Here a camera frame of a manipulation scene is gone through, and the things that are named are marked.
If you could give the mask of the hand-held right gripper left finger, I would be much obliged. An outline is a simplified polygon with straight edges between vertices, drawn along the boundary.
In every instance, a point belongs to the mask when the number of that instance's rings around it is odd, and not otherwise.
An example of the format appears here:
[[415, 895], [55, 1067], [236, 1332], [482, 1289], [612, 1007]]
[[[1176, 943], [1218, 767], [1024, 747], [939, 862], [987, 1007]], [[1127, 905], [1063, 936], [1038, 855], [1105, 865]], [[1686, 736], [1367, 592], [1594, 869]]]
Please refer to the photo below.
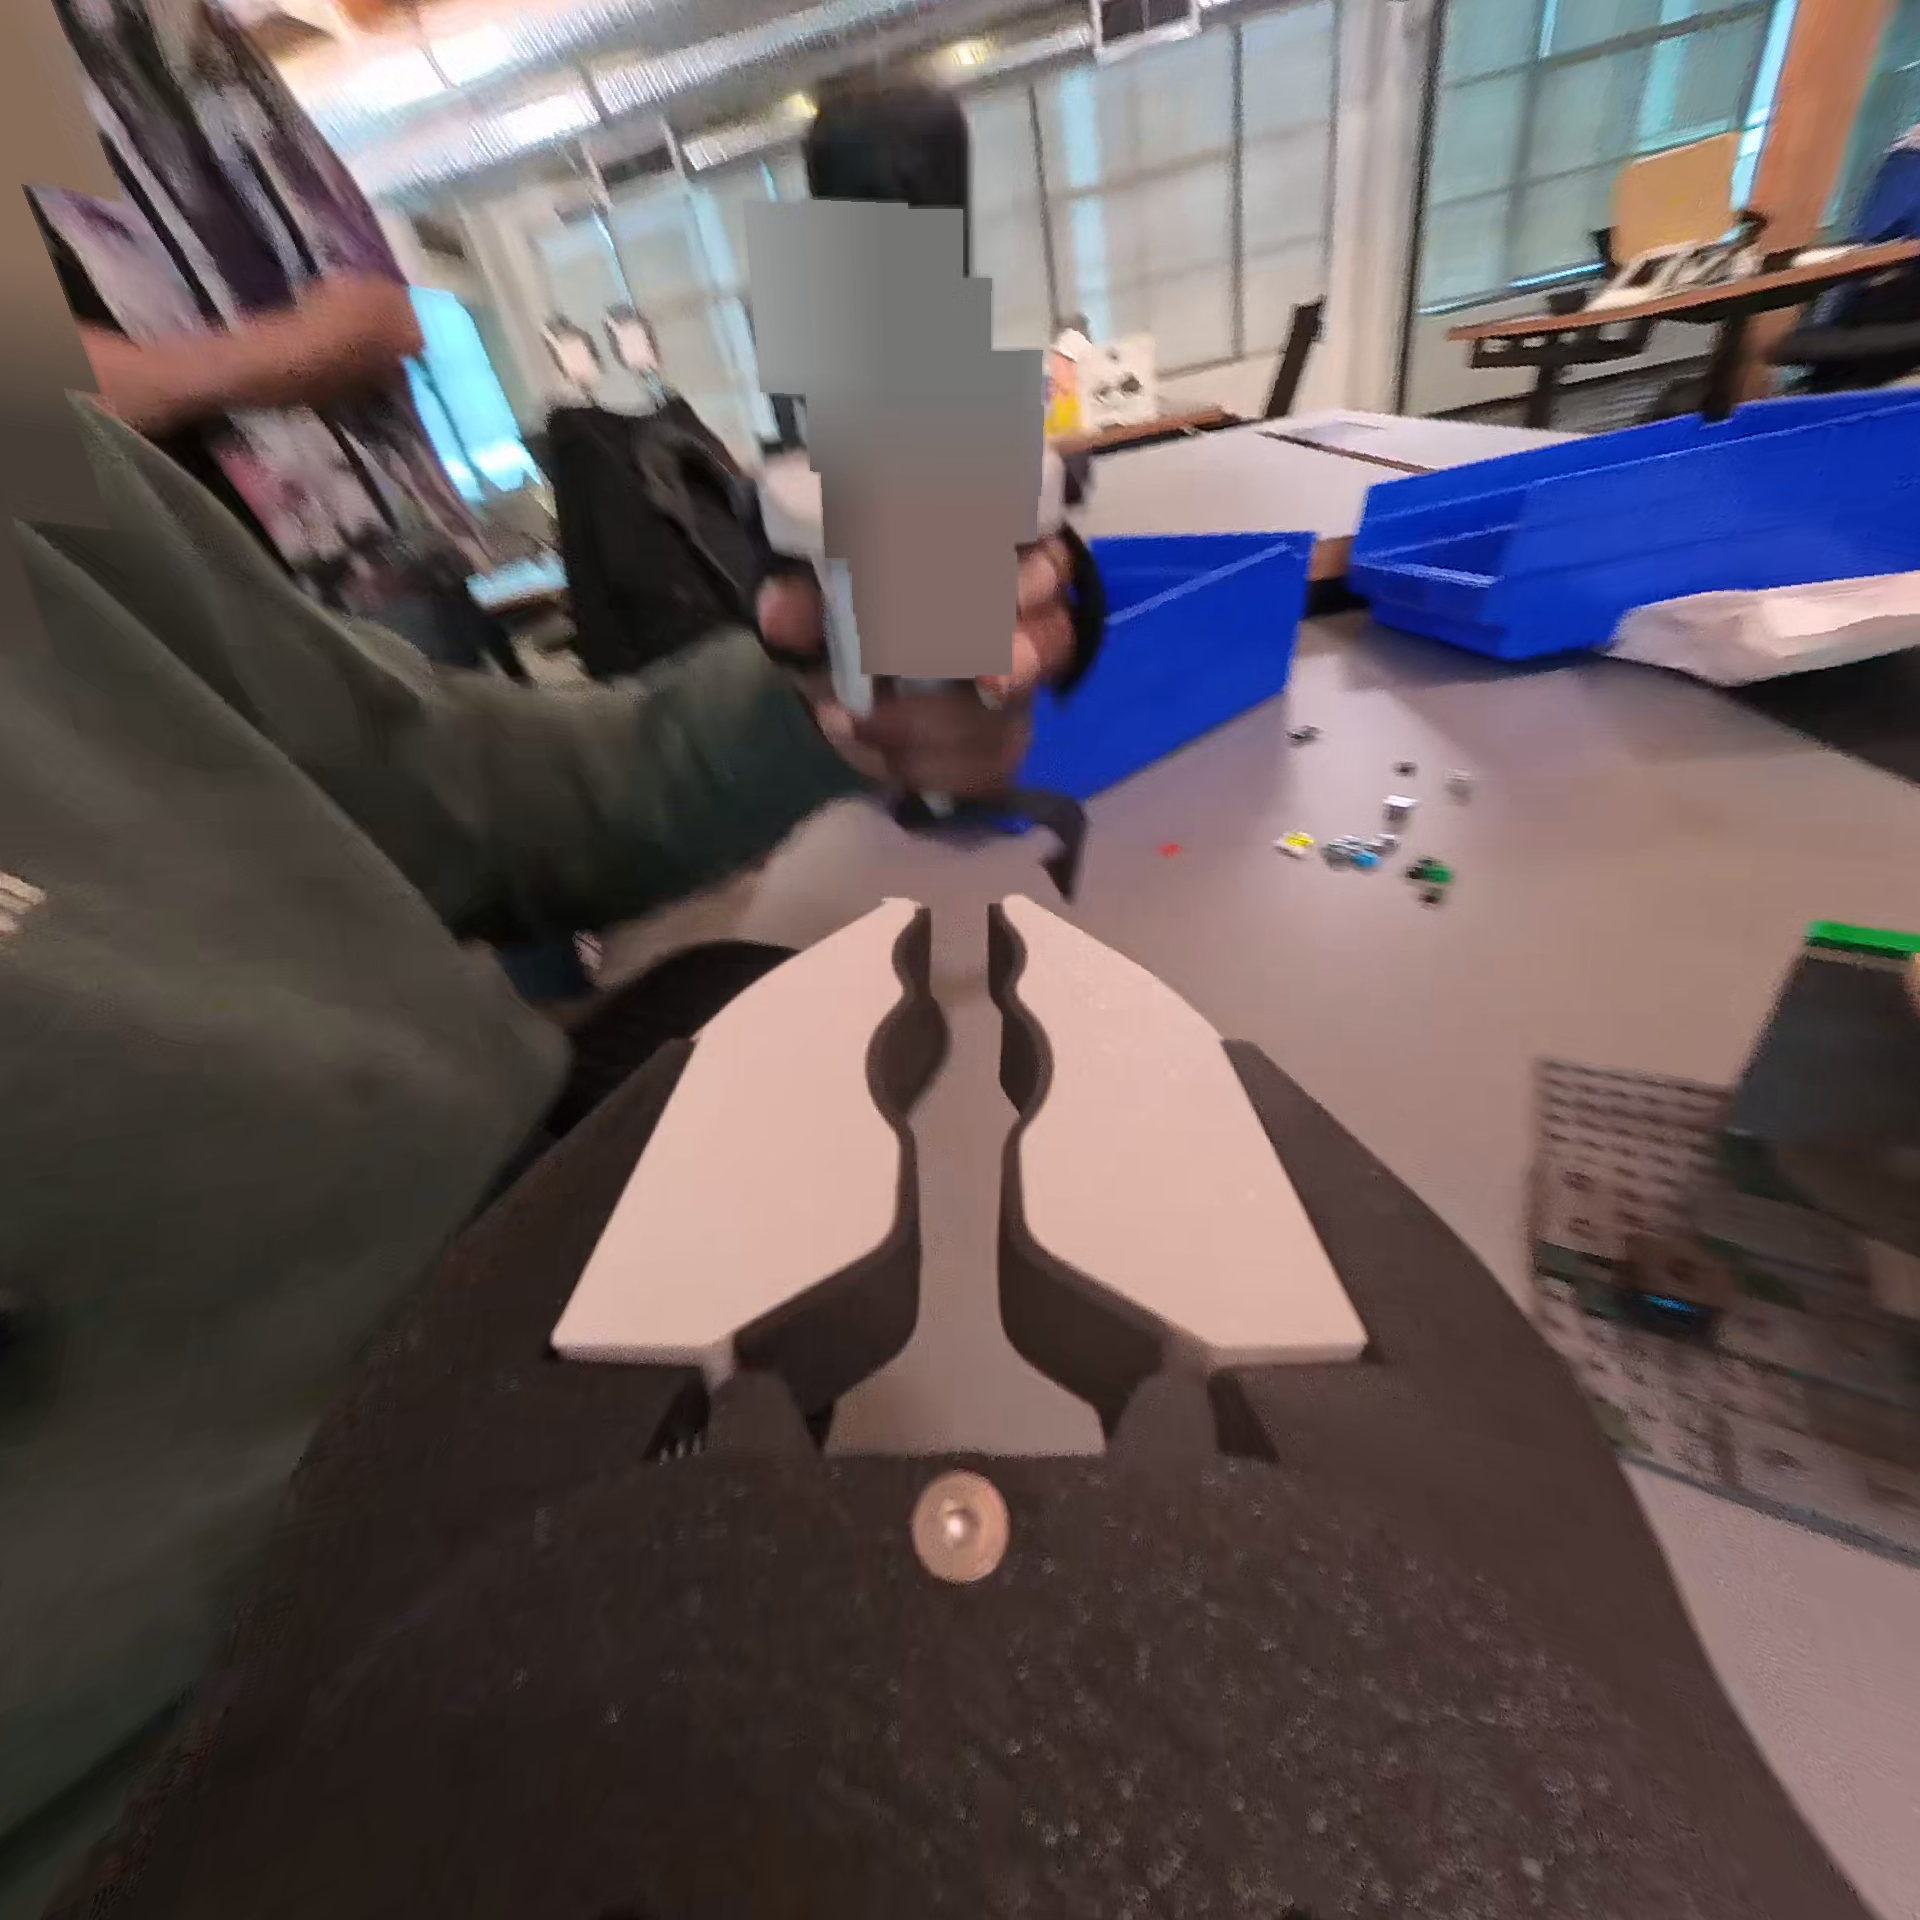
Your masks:
[[922, 1319], [913, 1117], [944, 1067], [930, 912], [887, 895], [682, 1044], [555, 1360], [783, 1387], [819, 1447]]

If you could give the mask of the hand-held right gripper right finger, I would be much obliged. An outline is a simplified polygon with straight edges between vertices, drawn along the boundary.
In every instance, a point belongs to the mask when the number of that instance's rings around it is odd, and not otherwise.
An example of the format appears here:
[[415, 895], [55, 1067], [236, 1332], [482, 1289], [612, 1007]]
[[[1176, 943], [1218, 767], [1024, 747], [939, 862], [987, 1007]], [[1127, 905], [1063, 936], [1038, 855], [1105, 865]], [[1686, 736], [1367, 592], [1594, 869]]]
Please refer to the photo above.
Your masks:
[[990, 910], [1000, 1324], [1105, 1440], [1139, 1393], [1352, 1366], [1371, 1339], [1260, 1112], [1267, 1057], [1028, 895]]

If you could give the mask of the grey tan toy brick build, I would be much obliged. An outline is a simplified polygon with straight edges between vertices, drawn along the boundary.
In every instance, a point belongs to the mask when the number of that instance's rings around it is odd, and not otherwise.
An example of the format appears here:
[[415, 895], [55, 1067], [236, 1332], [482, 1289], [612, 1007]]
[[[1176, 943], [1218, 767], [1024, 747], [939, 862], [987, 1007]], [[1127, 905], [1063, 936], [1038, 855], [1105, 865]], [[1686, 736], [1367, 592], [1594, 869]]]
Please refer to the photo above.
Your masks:
[[1614, 1448], [1918, 1560], [1918, 936], [1818, 920], [1729, 1088], [1540, 1061], [1538, 1321]]

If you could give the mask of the person's left forearm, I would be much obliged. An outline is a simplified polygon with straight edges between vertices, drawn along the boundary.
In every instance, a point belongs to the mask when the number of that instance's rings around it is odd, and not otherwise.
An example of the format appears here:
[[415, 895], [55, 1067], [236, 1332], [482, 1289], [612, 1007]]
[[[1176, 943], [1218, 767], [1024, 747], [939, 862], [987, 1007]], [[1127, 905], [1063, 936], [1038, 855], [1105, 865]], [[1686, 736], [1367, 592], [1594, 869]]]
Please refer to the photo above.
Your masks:
[[476, 936], [602, 927], [697, 895], [868, 782], [748, 631], [624, 683], [438, 676], [388, 769], [394, 863]]

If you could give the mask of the grey desk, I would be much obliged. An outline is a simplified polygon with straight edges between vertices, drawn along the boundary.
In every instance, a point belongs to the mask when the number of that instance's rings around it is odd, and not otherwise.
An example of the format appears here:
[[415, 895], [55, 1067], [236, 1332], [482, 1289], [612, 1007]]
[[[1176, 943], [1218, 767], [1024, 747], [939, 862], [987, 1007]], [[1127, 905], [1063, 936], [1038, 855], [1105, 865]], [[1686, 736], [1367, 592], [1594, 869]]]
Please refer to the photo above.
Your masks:
[[[1439, 837], [1444, 902], [1272, 855], [1292, 719], [1481, 767]], [[1913, 787], [1719, 693], [1616, 663], [1497, 675], [1345, 615], [1302, 629], [1282, 701], [1092, 807], [1072, 912], [1260, 1044], [1526, 1299], [1537, 1061], [1729, 1084], [1806, 924], [1916, 927], [1916, 822]], [[987, 1279], [1006, 1105], [986, 912], [1038, 883], [1010, 843], [929, 845], [841, 807], [609, 934], [615, 983], [702, 941], [812, 943], [880, 895], [932, 912], [954, 1055], [916, 1116], [920, 1331], [839, 1412], [841, 1448], [1098, 1440], [1008, 1348]]]

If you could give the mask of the brown top background desk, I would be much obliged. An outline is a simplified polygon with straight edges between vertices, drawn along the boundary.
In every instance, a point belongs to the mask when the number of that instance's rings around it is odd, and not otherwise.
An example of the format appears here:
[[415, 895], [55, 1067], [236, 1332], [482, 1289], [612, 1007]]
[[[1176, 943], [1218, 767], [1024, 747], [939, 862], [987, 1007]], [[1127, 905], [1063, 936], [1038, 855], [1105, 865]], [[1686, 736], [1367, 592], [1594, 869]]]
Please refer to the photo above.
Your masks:
[[1523, 423], [1526, 429], [1548, 429], [1566, 373], [1639, 359], [1650, 334], [1667, 323], [1706, 326], [1713, 332], [1713, 352], [1698, 412], [1722, 420], [1736, 412], [1745, 390], [1747, 336], [1756, 323], [1803, 310], [1843, 285], [1884, 281], [1916, 259], [1918, 241], [1912, 237], [1823, 248], [1819, 259], [1810, 251], [1780, 254], [1767, 272], [1659, 295], [1633, 285], [1626, 295], [1598, 295], [1580, 309], [1457, 324], [1448, 340], [1467, 349], [1474, 369], [1532, 373]]

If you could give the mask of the black jacket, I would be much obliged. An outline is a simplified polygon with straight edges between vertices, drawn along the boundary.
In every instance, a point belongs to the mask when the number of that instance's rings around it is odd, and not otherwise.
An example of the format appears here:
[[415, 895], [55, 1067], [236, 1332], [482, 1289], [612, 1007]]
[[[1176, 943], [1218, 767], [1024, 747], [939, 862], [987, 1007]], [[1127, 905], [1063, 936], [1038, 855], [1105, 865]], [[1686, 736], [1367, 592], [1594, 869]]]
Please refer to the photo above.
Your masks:
[[751, 477], [690, 403], [558, 405], [544, 420], [574, 651], [628, 680], [711, 632], [755, 627], [767, 542]]

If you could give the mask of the blue plastic storage bin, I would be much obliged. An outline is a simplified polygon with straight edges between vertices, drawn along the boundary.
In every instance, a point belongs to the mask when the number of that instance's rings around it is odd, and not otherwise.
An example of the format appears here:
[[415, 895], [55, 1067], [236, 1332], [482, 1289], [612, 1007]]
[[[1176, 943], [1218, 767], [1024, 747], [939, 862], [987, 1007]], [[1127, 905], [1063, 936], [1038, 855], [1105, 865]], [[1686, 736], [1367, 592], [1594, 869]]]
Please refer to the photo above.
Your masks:
[[1102, 639], [1083, 678], [1036, 701], [1023, 787], [1095, 800], [1276, 700], [1315, 545], [1310, 532], [1095, 540]]

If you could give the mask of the scattered small loose bricks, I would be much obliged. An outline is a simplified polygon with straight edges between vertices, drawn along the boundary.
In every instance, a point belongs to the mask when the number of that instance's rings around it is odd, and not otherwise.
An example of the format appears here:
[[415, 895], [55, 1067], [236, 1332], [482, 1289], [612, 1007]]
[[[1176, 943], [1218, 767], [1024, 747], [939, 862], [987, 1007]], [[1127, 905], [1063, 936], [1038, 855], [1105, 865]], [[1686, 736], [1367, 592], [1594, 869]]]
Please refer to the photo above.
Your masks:
[[1284, 805], [1267, 837], [1273, 857], [1334, 875], [1393, 877], [1427, 907], [1455, 894], [1457, 857], [1439, 837], [1455, 809], [1476, 800], [1481, 767], [1436, 747], [1388, 749], [1316, 721], [1284, 721], [1280, 737]]

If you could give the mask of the person's green sweater torso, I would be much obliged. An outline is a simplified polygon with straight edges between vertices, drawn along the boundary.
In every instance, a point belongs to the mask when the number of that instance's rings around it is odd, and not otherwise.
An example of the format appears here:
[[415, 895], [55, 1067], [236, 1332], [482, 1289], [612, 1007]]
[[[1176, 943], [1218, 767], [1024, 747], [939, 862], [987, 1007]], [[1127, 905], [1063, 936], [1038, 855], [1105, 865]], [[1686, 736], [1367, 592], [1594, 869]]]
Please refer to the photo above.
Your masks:
[[75, 399], [105, 525], [4, 639], [4, 1915], [112, 1819], [323, 1406], [560, 1044], [449, 927], [534, 691], [342, 622]]

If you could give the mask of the long blue plastic bin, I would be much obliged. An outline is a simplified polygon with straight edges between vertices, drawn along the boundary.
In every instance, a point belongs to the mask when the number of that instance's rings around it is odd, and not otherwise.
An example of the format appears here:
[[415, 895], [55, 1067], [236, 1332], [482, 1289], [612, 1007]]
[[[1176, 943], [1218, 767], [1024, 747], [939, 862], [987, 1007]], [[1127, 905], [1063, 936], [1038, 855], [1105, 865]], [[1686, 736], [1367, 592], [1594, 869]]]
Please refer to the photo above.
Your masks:
[[1598, 651], [1703, 592], [1916, 571], [1918, 393], [1751, 403], [1379, 485], [1348, 584], [1388, 629], [1502, 663]]

